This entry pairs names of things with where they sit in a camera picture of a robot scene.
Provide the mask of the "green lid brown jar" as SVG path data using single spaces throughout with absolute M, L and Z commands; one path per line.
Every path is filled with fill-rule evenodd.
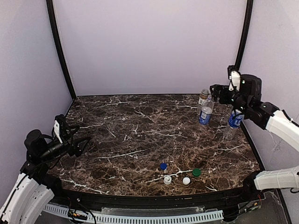
M 209 95 L 209 90 L 208 89 L 203 89 L 199 95 L 199 100 L 197 104 L 197 114 L 199 115 L 201 112 L 201 108 L 204 104 L 204 102 L 207 100 Z

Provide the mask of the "blue label Pocari bottle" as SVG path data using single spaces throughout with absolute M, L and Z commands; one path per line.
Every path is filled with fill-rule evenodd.
M 237 109 L 232 110 L 231 115 L 228 119 L 228 124 L 223 132 L 224 139 L 227 140 L 233 139 L 236 131 L 241 125 L 243 118 L 244 118 L 244 114 L 241 111 Z

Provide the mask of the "blue cap water bottle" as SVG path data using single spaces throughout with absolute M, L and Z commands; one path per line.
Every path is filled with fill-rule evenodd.
M 213 113 L 214 101 L 212 95 L 209 94 L 207 99 L 204 101 L 199 114 L 199 125 L 201 128 L 208 128 L 209 122 Z

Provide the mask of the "blue bottle cap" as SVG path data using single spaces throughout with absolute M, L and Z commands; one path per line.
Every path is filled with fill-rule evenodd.
M 160 169 L 161 170 L 166 170 L 167 169 L 167 164 L 166 163 L 161 163 L 160 164 Z

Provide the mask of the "white ribbed bottle cap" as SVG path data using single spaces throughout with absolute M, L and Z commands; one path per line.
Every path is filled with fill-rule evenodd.
M 170 175 L 164 176 L 164 184 L 169 185 L 172 182 L 172 177 Z

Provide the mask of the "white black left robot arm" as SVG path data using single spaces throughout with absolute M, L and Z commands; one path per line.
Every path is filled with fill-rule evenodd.
M 24 145 L 27 149 L 26 162 L 20 169 L 17 181 L 0 209 L 2 224 L 33 224 L 46 204 L 53 198 L 72 200 L 63 192 L 59 178 L 50 175 L 65 155 L 80 157 L 92 139 L 90 136 L 75 138 L 80 126 L 69 125 L 66 117 L 59 114 L 54 118 L 51 135 L 39 129 L 28 133 Z

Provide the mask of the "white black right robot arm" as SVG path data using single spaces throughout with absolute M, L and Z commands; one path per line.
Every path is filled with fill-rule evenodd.
M 299 148 L 299 125 L 285 112 L 270 102 L 261 101 L 262 80 L 254 75 L 233 70 L 228 85 L 210 86 L 214 101 L 232 105 L 245 119 L 278 136 L 291 147 Z M 255 171 L 244 180 L 244 187 L 251 191 L 265 189 L 298 189 L 299 168 L 274 171 Z

